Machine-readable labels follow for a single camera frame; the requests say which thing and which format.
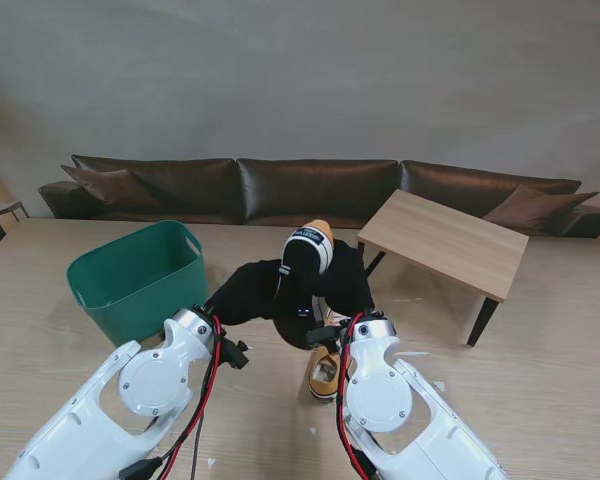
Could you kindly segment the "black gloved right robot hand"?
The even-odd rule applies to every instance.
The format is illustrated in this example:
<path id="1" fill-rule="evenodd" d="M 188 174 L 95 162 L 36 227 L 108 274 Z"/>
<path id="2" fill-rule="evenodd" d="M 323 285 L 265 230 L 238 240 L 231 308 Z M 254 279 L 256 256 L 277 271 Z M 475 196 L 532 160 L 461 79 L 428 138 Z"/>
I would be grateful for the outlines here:
<path id="1" fill-rule="evenodd" d="M 333 259 L 312 289 L 314 296 L 323 298 L 328 307 L 342 315 L 355 317 L 375 309 L 362 257 L 340 239 L 334 240 Z"/>

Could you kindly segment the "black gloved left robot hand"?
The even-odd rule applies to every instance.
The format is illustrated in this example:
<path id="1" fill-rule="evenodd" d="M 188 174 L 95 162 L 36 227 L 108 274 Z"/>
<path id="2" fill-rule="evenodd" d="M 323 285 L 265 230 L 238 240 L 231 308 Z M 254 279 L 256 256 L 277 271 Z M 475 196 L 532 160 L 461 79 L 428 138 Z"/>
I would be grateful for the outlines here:
<path id="1" fill-rule="evenodd" d="M 242 265 L 207 300 L 206 312 L 228 326 L 281 318 L 283 310 L 275 301 L 280 265 L 280 259 Z"/>

